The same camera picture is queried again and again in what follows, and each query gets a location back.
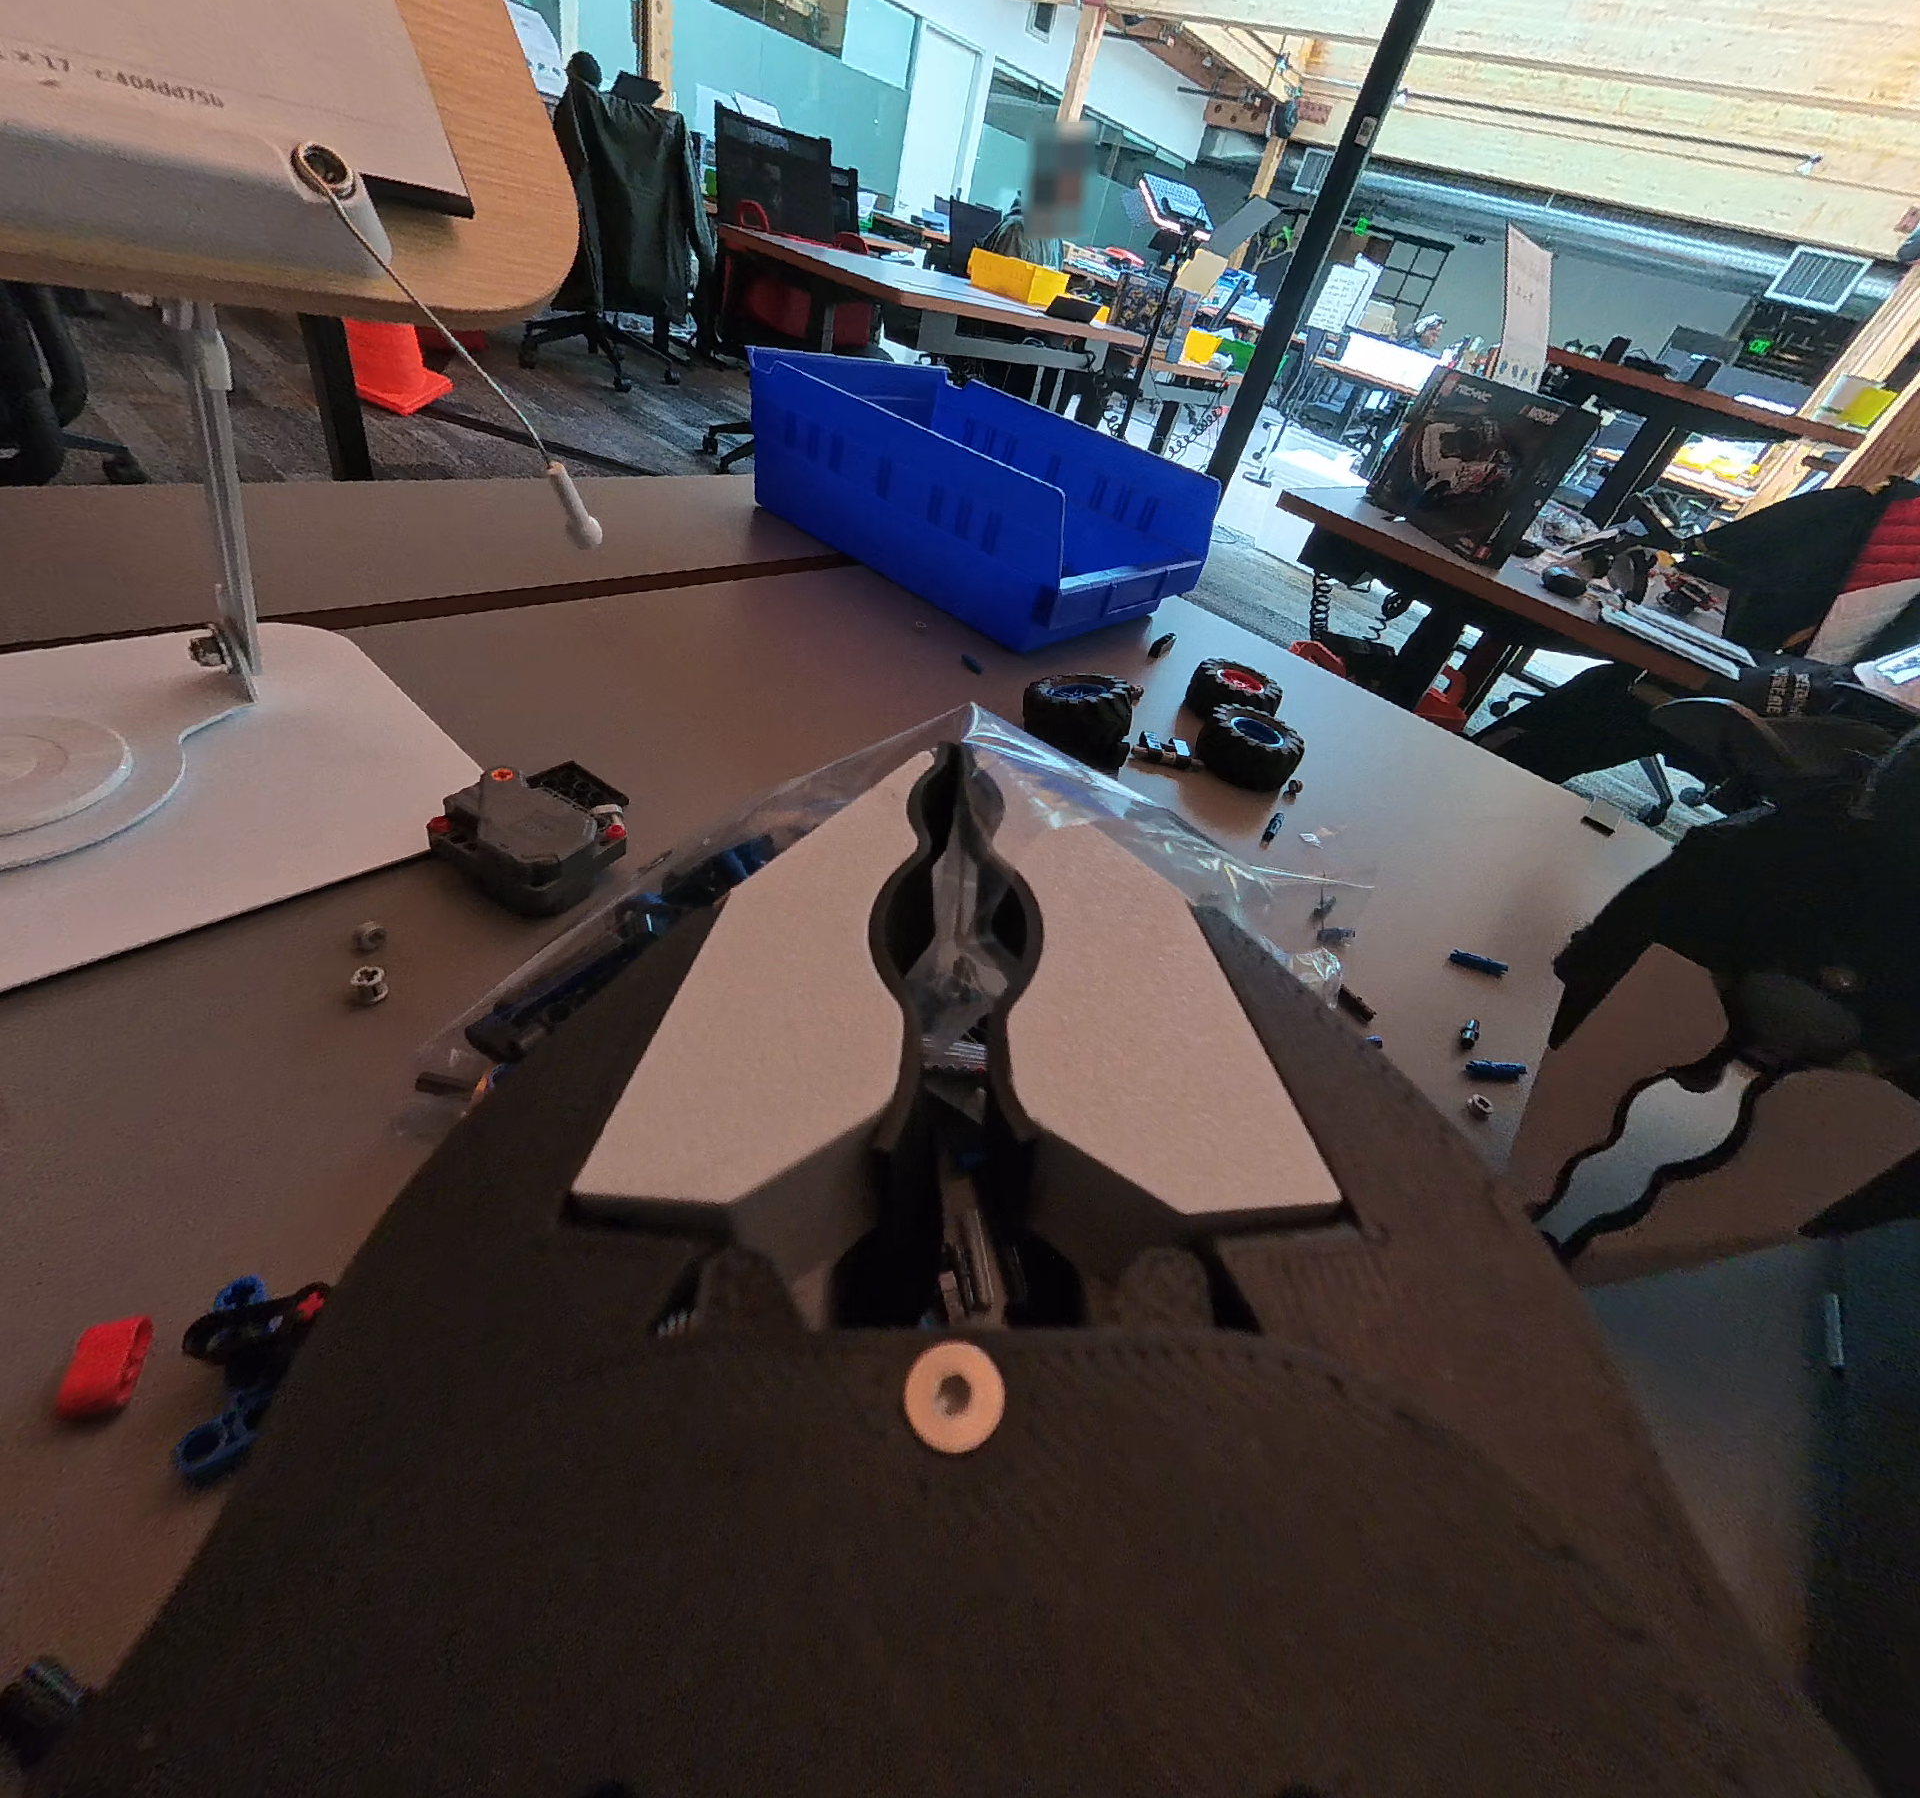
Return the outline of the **instruction sheet wooden board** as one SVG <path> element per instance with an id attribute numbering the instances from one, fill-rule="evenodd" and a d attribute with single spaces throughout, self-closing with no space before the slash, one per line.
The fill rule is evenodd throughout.
<path id="1" fill-rule="evenodd" d="M 4 0 L 4 274 L 469 327 L 573 251 L 505 0 Z"/>

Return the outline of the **grey desk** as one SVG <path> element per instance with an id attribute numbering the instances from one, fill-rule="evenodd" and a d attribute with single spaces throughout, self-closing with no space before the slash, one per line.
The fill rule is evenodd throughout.
<path id="1" fill-rule="evenodd" d="M 587 499 L 594 556 L 537 481 L 256 485 L 262 611 L 347 630 L 480 761 L 609 777 L 638 860 L 950 706 L 1017 718 L 1047 667 L 1141 681 L 1156 725 L 1199 658 L 1281 678 L 1310 826 L 1550 787 L 1191 603 L 1009 658 L 759 515 L 740 481 Z M 367 920 L 389 930 L 373 963 Z M 420 1045 L 543 938 L 425 860 L 4 998 L 4 1677 L 53 1654 L 101 1679 L 155 1615 L 222 1505 L 172 1468 L 212 1409 L 184 1326 L 235 1277 L 342 1273 L 439 1133 Z M 357 964 L 387 969 L 384 1001 L 349 1005 Z M 134 1314 L 155 1320 L 134 1400 L 63 1423 L 79 1334 Z"/>

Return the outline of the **blue toy connector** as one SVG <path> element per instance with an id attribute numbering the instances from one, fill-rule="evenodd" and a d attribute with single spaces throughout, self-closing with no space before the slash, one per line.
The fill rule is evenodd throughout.
<path id="1" fill-rule="evenodd" d="M 224 1394 L 216 1414 L 172 1448 L 186 1487 L 207 1489 L 252 1456 L 272 1399 L 333 1290 L 333 1282 L 316 1280 L 274 1296 L 264 1278 L 239 1277 L 187 1326 L 184 1355 L 216 1370 Z"/>

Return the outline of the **red toy connector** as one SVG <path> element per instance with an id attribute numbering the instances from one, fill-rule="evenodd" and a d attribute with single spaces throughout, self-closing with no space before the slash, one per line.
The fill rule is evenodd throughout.
<path id="1" fill-rule="evenodd" d="M 63 1370 L 54 1416 L 63 1423 L 94 1423 L 118 1416 L 132 1400 L 155 1343 L 149 1314 L 85 1328 Z"/>

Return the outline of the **clear plastic bag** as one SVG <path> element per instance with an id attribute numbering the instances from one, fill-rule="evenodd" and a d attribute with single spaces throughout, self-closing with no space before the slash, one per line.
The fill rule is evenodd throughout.
<path id="1" fill-rule="evenodd" d="M 1357 923 L 1376 866 L 1347 862 L 1334 838 L 1318 862 L 1235 853 L 1196 813 L 1154 802 L 1144 787 L 1103 777 L 990 706 L 969 704 L 784 780 L 643 866 L 618 866 L 609 890 L 591 894 L 550 943 L 420 1045 L 416 1092 L 443 1111 L 465 1111 L 494 1073 L 531 1058 L 677 926 L 711 910 L 902 763 L 943 745 L 982 759 L 1009 805 L 1012 836 L 1042 826 L 1101 830 L 1191 905 L 1237 920 L 1316 998 L 1336 1000 L 1347 945 L 1324 943 L 1319 930 Z"/>

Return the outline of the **blue storage bin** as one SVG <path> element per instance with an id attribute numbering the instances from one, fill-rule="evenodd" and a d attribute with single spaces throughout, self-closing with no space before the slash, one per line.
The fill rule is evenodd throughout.
<path id="1" fill-rule="evenodd" d="M 943 368 L 750 351 L 757 503 L 1032 655 L 1199 585 L 1223 489 Z"/>

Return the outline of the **black toy wheel blue rim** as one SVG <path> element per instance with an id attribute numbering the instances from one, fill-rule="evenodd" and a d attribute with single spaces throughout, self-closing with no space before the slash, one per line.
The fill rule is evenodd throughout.
<path id="1" fill-rule="evenodd" d="M 1199 719 L 1194 746 L 1212 777 L 1265 799 L 1289 786 L 1307 755 L 1297 729 L 1250 706 L 1212 706 Z"/>
<path id="2" fill-rule="evenodd" d="M 1060 755 L 1116 776 L 1132 742 L 1144 689 L 1110 676 L 1047 676 L 1020 695 L 1022 729 Z"/>

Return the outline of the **black chair with dark jacket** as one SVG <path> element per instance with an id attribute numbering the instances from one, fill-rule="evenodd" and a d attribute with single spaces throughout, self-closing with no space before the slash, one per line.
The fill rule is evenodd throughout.
<path id="1" fill-rule="evenodd" d="M 669 386 L 683 383 L 669 332 L 695 322 L 695 346 L 711 337 L 718 243 L 701 194 L 695 141 L 669 109 L 604 87 L 598 63 L 577 53 L 563 67 L 553 128 L 578 207 L 578 249 L 545 316 L 520 337 L 520 365 L 543 346 L 582 339 L 630 380 L 625 350 L 650 350 Z"/>

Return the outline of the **white tipped thin rod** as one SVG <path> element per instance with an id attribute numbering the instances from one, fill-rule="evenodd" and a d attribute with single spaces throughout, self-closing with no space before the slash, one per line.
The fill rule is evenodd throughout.
<path id="1" fill-rule="evenodd" d="M 588 505 L 582 499 L 560 452 L 545 440 L 523 404 L 480 363 L 478 356 L 461 346 L 455 332 L 398 274 L 398 268 L 392 262 L 392 251 L 382 249 L 387 242 L 376 240 L 373 232 L 373 227 L 378 227 L 378 217 L 373 207 L 373 201 L 367 198 L 364 180 L 357 177 L 349 160 L 320 141 L 302 141 L 291 149 L 291 165 L 294 177 L 299 179 L 302 186 L 306 186 L 320 201 L 330 205 L 333 215 L 345 227 L 347 234 L 369 255 L 373 266 L 398 286 L 398 293 L 416 308 L 420 320 L 430 325 L 455 350 L 461 361 L 465 361 L 469 370 L 472 370 L 483 380 L 486 390 L 493 393 L 493 398 L 497 398 L 497 402 L 517 421 L 531 447 L 541 453 L 545 479 L 557 500 L 563 505 L 563 525 L 567 540 L 582 552 L 601 549 L 605 537 L 604 525 L 588 512 Z"/>

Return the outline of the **red black office chair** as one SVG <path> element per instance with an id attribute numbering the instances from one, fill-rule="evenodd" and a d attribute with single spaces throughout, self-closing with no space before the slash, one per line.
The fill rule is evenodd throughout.
<path id="1" fill-rule="evenodd" d="M 716 157 L 719 225 L 829 249 L 863 249 L 838 199 L 831 141 L 718 107 Z M 716 330 L 727 354 L 779 346 L 866 356 L 876 308 L 863 297 L 827 302 L 798 266 L 779 257 L 719 249 Z"/>

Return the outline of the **orange traffic cone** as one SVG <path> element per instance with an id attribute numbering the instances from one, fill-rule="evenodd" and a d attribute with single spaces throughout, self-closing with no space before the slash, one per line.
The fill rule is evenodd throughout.
<path id="1" fill-rule="evenodd" d="M 427 361 L 409 322 L 344 320 L 359 402 L 395 415 L 419 415 L 454 390 L 454 379 Z"/>

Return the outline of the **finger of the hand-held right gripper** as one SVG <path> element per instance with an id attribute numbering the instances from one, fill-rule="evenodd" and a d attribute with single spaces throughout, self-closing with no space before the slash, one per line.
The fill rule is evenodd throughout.
<path id="1" fill-rule="evenodd" d="M 1541 1231 L 1574 1278 L 1698 1269 L 1785 1246 L 1916 1146 L 1916 1099 L 1881 1077 L 1735 1060 L 1708 1092 L 1641 1089 L 1554 1187 Z"/>
<path id="2" fill-rule="evenodd" d="M 1665 945 L 1538 1065 L 1507 1181 L 1532 1218 L 1645 1218 L 1742 1157 L 1742 1060 L 1716 979 Z"/>

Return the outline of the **black pole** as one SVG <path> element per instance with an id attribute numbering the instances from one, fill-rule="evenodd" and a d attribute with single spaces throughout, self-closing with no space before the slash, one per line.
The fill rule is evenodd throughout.
<path id="1" fill-rule="evenodd" d="M 1374 61 L 1357 91 L 1353 116 L 1299 234 L 1267 322 L 1259 330 L 1254 359 L 1213 443 L 1207 473 L 1223 489 L 1233 486 L 1237 479 L 1247 443 L 1254 437 L 1267 393 L 1278 380 L 1292 335 L 1307 314 L 1313 285 L 1341 232 L 1344 209 L 1357 192 L 1357 179 L 1370 166 L 1380 127 L 1393 109 L 1397 91 L 1403 87 L 1405 69 L 1425 32 L 1434 3 L 1395 0 Z"/>

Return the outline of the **dark cardboard box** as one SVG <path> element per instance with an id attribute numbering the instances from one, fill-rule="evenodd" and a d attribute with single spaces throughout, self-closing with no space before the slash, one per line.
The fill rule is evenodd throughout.
<path id="1" fill-rule="evenodd" d="M 1374 508 L 1453 556 L 1498 569 L 1600 431 L 1597 413 L 1439 368 L 1374 469 Z"/>

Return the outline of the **pile of toy building pieces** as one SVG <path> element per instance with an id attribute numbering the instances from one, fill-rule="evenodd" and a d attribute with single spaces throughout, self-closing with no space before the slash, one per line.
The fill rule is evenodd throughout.
<path id="1" fill-rule="evenodd" d="M 1665 844 L 1552 787 L 1311 830 L 1316 844 L 1284 851 L 1370 892 L 1355 915 L 1341 901 L 1326 918 L 1353 933 L 1334 954 L 1372 1011 L 1360 1033 L 1500 1157 L 1561 1001 L 1554 959 Z"/>

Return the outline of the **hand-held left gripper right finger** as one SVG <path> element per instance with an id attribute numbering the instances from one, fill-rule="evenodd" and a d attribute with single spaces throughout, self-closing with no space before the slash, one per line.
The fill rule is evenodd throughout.
<path id="1" fill-rule="evenodd" d="M 1125 1273 L 1316 1227 L 1342 1191 L 1203 918 L 1226 860 L 1177 821 L 1070 802 L 1010 750 L 969 753 L 969 1042 L 980 1234 L 1012 1326 L 1099 1322 Z"/>

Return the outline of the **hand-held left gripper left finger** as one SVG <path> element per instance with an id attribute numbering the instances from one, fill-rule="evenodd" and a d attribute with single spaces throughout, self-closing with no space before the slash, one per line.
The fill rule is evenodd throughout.
<path id="1" fill-rule="evenodd" d="M 745 1247 L 827 1325 L 833 1270 L 878 1222 L 878 1135 L 921 1071 L 888 920 L 943 849 L 957 757 L 910 755 L 711 910 L 577 1213 Z"/>

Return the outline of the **wooden table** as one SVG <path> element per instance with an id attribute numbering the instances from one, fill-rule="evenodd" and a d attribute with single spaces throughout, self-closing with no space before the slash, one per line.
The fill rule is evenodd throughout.
<path id="1" fill-rule="evenodd" d="M 746 346 L 929 359 L 1043 410 L 1083 395 L 1083 424 L 1137 373 L 1148 341 L 1107 322 L 1070 322 L 954 274 L 722 225 L 727 332 Z"/>
<path id="2" fill-rule="evenodd" d="M 1916 464 L 1915 379 L 1907 380 L 1907 389 L 1886 412 L 1886 417 L 1858 435 L 1810 415 L 1745 408 L 1708 393 L 1704 385 L 1627 370 L 1564 348 L 1554 348 L 1548 357 L 1579 380 L 1583 398 L 1641 413 L 1646 419 L 1641 443 L 1627 450 L 1620 473 L 1607 486 L 1609 496 L 1594 505 L 1594 512 L 1605 517 L 1616 515 L 1624 495 L 1662 469 L 1680 443 L 1689 437 L 1715 433 L 1778 437 L 1841 450 L 1850 461 L 1846 471 L 1836 473 L 1836 482 L 1861 477 L 1881 481 L 1904 473 Z M 1693 689 L 1716 676 L 1713 666 L 1689 658 L 1674 639 L 1649 643 L 1621 631 L 1617 613 L 1602 609 L 1591 596 L 1570 600 L 1548 593 L 1530 564 L 1511 559 L 1500 568 L 1490 568 L 1453 556 L 1411 523 L 1376 509 L 1362 491 L 1289 491 L 1281 503 L 1286 512 L 1310 519 L 1313 539 L 1307 559 L 1311 568 L 1319 568 L 1328 552 L 1334 556 L 1333 571 L 1341 571 L 1347 558 L 1363 558 L 1376 577 L 1395 590 L 1411 593 L 1430 606 L 1429 625 L 1405 645 L 1405 652 L 1414 658 L 1410 674 L 1397 678 L 1386 690 L 1405 706 L 1420 701 L 1434 674 L 1453 657 L 1458 637 L 1470 628 L 1484 630 L 1487 649 L 1468 664 L 1471 681 L 1461 697 L 1461 706 L 1476 706 L 1511 651 L 1527 645 L 1594 658 L 1632 661 L 1678 689 Z"/>

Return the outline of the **grey toy motor block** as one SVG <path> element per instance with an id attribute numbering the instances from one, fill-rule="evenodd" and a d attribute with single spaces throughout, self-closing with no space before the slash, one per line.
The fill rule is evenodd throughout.
<path id="1" fill-rule="evenodd" d="M 577 761 L 537 773 L 497 765 L 450 794 L 428 849 L 523 916 L 585 903 L 627 851 L 630 796 Z"/>

